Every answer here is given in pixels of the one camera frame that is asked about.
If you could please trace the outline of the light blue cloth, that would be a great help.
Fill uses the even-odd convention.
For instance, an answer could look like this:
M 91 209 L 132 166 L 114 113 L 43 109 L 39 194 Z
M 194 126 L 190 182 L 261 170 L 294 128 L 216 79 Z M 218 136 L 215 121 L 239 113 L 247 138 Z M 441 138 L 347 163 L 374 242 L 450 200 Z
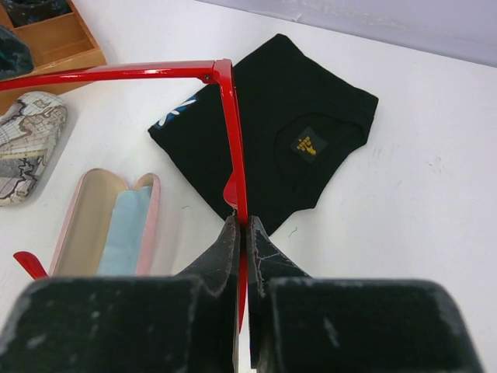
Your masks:
M 143 186 L 139 190 L 125 190 L 117 195 L 97 275 L 135 274 L 151 191 L 150 186 Z

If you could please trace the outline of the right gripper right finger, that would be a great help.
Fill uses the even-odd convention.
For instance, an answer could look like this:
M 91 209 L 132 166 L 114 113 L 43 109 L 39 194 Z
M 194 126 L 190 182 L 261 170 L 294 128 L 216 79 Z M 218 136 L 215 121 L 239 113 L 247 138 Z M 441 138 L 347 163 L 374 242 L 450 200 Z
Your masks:
M 246 232 L 251 366 L 258 372 L 480 372 L 456 302 L 432 281 L 305 273 L 256 216 Z

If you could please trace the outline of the marble pattern glasses case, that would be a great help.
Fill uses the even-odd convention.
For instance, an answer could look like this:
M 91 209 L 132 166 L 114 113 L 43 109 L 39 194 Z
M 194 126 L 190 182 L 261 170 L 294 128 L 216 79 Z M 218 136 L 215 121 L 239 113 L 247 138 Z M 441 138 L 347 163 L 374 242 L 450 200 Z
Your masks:
M 53 155 L 68 108 L 48 92 L 22 94 L 1 116 L 1 205 L 24 202 Z

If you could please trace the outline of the pink glasses case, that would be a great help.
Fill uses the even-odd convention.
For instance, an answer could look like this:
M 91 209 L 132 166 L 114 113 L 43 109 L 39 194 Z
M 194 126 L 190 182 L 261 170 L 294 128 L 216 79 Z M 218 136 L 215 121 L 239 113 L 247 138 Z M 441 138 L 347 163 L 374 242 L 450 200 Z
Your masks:
M 78 181 L 57 241 L 49 275 L 97 275 L 117 195 L 125 190 L 139 190 L 142 187 L 152 188 L 151 201 L 136 271 L 131 276 L 149 275 L 155 254 L 160 179 L 154 173 L 146 173 L 133 186 L 128 186 L 117 174 L 105 169 L 91 169 Z

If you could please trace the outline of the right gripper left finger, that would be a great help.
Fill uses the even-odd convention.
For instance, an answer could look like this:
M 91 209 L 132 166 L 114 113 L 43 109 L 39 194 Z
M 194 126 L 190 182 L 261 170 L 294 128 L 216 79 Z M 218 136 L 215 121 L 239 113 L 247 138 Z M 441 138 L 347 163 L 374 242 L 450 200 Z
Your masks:
M 239 223 L 166 277 L 52 277 L 19 296 L 3 372 L 235 372 Z

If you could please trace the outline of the red sunglasses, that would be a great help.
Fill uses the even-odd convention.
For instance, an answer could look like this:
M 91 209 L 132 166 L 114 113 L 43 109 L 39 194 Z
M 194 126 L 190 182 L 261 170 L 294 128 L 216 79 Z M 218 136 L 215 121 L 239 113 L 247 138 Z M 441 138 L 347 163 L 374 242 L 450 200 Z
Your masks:
M 141 78 L 197 78 L 205 84 L 217 84 L 219 86 L 233 165 L 233 173 L 224 188 L 223 197 L 238 212 L 239 220 L 247 222 L 248 208 L 242 131 L 230 60 L 155 62 L 150 64 L 121 64 L 117 66 L 79 68 L 42 74 L 31 78 L 14 78 L 10 82 L 2 82 L 1 89 L 6 91 L 40 85 Z M 50 277 L 49 269 L 45 270 L 34 254 L 21 251 L 15 253 L 14 258 L 33 279 Z

